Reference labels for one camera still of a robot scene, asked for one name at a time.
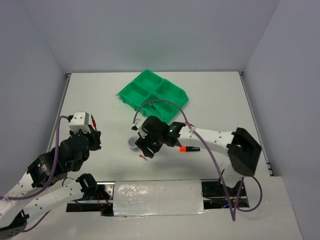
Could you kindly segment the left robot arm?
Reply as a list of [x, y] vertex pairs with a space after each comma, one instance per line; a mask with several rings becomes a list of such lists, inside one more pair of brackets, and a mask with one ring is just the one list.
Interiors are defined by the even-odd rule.
[[41, 154], [28, 168], [20, 181], [0, 199], [0, 238], [10, 239], [27, 231], [27, 225], [54, 208], [98, 195], [99, 187], [90, 173], [84, 173], [71, 183], [52, 190], [51, 186], [64, 181], [69, 172], [77, 172], [91, 151], [101, 149], [101, 132], [91, 125], [70, 132], [68, 139], [57, 141], [56, 147]]

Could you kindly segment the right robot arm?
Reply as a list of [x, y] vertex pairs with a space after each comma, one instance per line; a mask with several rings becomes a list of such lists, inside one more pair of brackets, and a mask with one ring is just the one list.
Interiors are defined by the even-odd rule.
[[136, 119], [131, 128], [138, 133], [135, 144], [144, 157], [153, 158], [163, 145], [197, 147], [228, 157], [227, 166], [217, 170], [220, 178], [217, 190], [223, 196], [230, 195], [242, 178], [255, 175], [262, 152], [261, 145], [241, 127], [234, 131], [214, 131], [186, 122], [167, 124], [156, 116], [149, 116], [144, 121]]

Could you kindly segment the red gel pen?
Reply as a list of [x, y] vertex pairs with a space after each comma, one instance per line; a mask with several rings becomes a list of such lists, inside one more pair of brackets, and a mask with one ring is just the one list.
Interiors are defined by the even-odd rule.
[[91, 115], [91, 122], [94, 130], [97, 131], [97, 123], [93, 115]]

